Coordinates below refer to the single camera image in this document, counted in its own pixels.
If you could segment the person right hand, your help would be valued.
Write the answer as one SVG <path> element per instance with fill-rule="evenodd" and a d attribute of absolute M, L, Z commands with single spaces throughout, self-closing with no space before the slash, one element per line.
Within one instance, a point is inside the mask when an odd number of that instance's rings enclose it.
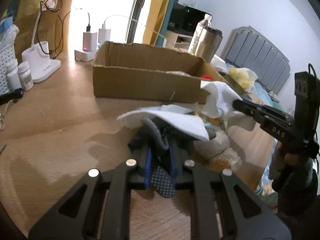
<path fill-rule="evenodd" d="M 276 144 L 268 177 L 277 192 L 306 189 L 313 183 L 317 184 L 317 171 L 314 169 L 313 159 L 289 153 L 281 142 Z"/>

